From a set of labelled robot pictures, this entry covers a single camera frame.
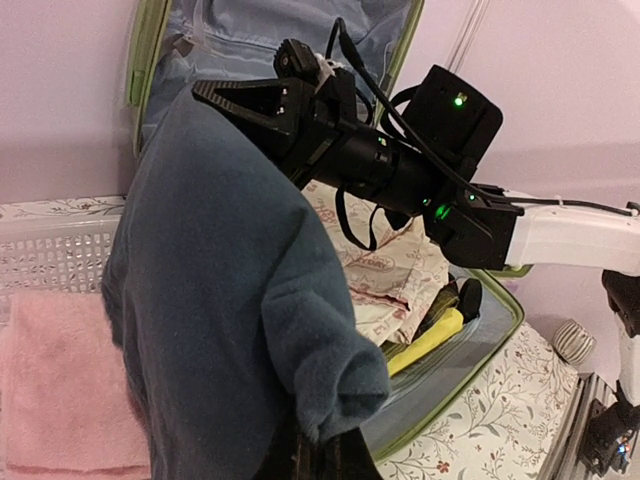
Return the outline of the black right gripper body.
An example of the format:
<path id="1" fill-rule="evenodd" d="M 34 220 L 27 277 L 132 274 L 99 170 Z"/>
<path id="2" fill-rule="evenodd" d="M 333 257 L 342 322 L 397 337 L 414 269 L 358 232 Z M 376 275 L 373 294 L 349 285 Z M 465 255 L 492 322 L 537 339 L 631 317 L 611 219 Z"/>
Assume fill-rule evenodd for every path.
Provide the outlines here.
<path id="1" fill-rule="evenodd" d="M 300 78 L 281 78 L 281 98 L 297 129 L 279 170 L 302 189 L 317 180 L 354 195 L 379 195 L 394 173 L 392 142 L 358 119 L 351 74 L 329 77 L 320 89 Z"/>

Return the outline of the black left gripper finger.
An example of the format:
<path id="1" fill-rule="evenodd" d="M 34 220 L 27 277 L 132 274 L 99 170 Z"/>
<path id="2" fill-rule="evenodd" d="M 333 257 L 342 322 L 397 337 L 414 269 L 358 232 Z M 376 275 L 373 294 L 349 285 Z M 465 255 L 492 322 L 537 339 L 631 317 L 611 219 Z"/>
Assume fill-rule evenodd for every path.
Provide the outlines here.
<path id="1" fill-rule="evenodd" d="M 380 473 L 359 429 L 315 444 L 297 427 L 273 438 L 255 479 L 377 480 Z"/>

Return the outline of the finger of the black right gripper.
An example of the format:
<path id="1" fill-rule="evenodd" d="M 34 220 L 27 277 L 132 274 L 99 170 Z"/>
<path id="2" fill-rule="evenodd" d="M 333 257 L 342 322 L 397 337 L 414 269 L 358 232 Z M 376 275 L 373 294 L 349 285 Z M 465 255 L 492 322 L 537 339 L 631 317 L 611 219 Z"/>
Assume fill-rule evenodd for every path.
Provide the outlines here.
<path id="1" fill-rule="evenodd" d="M 253 81 L 198 80 L 195 100 L 229 120 L 262 150 L 289 150 L 315 87 L 298 78 Z"/>

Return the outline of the green hard-shell suitcase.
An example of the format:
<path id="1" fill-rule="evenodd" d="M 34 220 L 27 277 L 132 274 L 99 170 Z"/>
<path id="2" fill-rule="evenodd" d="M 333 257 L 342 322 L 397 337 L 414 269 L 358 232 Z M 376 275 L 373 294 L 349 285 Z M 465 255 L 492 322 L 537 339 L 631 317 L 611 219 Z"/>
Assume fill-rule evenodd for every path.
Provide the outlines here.
<path id="1" fill-rule="evenodd" d="M 129 42 L 125 101 L 132 116 L 133 153 L 142 148 L 142 125 L 153 71 L 160 57 L 170 1 L 139 1 Z M 418 438 L 479 378 L 497 352 L 524 322 L 515 298 L 487 271 L 469 273 L 483 293 L 483 319 L 465 325 L 460 311 L 449 308 L 418 341 L 385 345 L 395 361 L 405 353 L 422 356 L 392 378 L 392 395 L 362 427 L 364 440 L 378 463 Z"/>

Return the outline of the dark blue garment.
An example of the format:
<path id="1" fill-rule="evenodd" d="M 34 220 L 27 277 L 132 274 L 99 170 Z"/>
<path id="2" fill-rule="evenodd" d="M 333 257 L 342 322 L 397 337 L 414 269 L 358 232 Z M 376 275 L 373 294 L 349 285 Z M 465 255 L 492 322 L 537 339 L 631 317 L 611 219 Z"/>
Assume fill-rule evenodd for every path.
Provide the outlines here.
<path id="1" fill-rule="evenodd" d="M 325 443 L 389 395 L 316 212 L 190 88 L 144 147 L 101 287 L 155 479 L 255 479 L 282 428 Z"/>

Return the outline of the cream patterned garment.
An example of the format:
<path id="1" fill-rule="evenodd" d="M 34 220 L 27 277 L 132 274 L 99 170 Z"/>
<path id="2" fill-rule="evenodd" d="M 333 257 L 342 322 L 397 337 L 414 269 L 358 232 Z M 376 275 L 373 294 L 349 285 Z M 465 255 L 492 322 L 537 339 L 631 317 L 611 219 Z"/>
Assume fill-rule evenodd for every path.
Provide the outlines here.
<path id="1" fill-rule="evenodd" d="M 435 297 L 448 282 L 449 263 L 424 235 L 420 219 L 391 228 L 382 210 L 350 194 L 347 220 L 362 243 L 373 233 L 377 249 L 365 251 L 344 236 L 335 206 L 336 189 L 312 182 L 303 191 L 321 219 L 343 266 L 357 330 L 377 345 L 408 344 Z"/>

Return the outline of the yellow garment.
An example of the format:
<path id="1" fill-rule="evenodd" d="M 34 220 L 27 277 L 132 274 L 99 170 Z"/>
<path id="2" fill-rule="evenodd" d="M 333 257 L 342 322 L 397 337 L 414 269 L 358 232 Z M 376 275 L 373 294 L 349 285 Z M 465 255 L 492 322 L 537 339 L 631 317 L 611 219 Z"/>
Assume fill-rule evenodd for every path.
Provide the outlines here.
<path id="1" fill-rule="evenodd" d="M 397 375 L 447 342 L 463 329 L 463 317 L 457 308 L 448 308 L 441 318 L 407 348 L 387 362 L 390 377 Z"/>

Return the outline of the pink towel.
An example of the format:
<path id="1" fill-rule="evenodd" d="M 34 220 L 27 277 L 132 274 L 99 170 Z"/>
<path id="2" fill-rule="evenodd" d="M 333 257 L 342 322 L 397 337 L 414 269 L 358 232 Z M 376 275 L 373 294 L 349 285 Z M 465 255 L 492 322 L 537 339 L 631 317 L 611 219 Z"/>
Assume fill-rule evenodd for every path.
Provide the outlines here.
<path id="1" fill-rule="evenodd" d="M 1 334 L 7 479 L 147 479 L 144 429 L 96 294 L 26 291 Z"/>

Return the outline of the black mesh garment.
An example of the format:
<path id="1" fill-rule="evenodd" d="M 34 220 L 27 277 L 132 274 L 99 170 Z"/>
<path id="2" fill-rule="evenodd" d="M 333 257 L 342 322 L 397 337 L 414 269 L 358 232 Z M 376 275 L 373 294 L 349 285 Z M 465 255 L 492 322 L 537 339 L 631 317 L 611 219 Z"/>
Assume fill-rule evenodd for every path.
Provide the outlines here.
<path id="1" fill-rule="evenodd" d="M 448 308 L 455 307 L 458 304 L 458 299 L 458 285 L 455 282 L 445 285 L 438 292 L 427 313 L 418 325 L 413 339 L 418 339 L 427 330 L 429 330 L 441 318 L 441 316 Z"/>

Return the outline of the black round object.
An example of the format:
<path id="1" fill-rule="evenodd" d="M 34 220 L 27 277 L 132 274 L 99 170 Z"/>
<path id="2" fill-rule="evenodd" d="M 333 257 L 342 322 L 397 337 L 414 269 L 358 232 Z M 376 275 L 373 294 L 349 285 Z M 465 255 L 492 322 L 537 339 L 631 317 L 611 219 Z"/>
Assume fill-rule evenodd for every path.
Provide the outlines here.
<path id="1" fill-rule="evenodd" d="M 483 300 L 483 287 L 479 280 L 469 278 L 459 289 L 457 310 L 463 317 L 463 323 L 468 324 L 480 316 Z"/>

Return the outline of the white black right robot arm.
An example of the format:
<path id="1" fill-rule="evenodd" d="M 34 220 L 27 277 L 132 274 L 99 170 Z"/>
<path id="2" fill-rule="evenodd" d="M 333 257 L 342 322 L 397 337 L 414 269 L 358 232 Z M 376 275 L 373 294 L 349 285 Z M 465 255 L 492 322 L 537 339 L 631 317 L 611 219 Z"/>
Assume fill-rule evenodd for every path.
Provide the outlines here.
<path id="1" fill-rule="evenodd" d="M 357 121 L 364 67 L 281 67 L 273 79 L 199 80 L 193 97 L 220 112 L 297 187 L 311 181 L 383 210 L 393 229 L 421 219 L 456 266 L 500 271 L 532 264 L 599 269 L 630 357 L 616 403 L 589 422 L 586 454 L 606 468 L 639 428 L 639 207 L 544 199 L 473 181 L 496 136 L 499 108 L 446 69 L 388 97 L 378 125 Z"/>

